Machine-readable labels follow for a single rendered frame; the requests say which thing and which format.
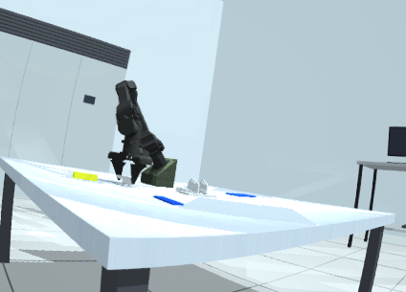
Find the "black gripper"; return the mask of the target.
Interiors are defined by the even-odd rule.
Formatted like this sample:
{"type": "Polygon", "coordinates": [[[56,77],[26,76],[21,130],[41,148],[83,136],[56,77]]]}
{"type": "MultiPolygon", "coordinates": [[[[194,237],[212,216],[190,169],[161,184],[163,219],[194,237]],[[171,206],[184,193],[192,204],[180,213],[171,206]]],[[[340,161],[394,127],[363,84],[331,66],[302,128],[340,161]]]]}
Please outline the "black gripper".
{"type": "Polygon", "coordinates": [[[110,161],[112,162],[116,175],[122,175],[126,163],[124,162],[125,160],[133,161],[135,164],[130,164],[130,180],[131,184],[135,184],[141,170],[147,168],[147,166],[152,166],[152,159],[137,155],[139,146],[142,146],[140,140],[124,137],[122,143],[124,143],[123,152],[117,153],[109,151],[107,158],[112,159],[110,161]]]}

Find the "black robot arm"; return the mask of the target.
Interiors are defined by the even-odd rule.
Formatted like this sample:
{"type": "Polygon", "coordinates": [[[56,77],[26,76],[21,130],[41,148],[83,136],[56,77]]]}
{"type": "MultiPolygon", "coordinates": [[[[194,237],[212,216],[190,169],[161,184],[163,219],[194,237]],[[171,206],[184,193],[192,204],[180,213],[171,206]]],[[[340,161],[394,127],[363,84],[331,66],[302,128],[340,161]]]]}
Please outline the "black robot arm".
{"type": "Polygon", "coordinates": [[[139,146],[137,155],[150,157],[154,165],[152,168],[161,169],[169,160],[166,160],[162,153],[165,149],[162,142],[149,131],[137,102],[136,89],[134,80],[124,80],[116,85],[115,90],[119,97],[116,114],[118,130],[126,138],[140,140],[142,146],[139,146]]]}

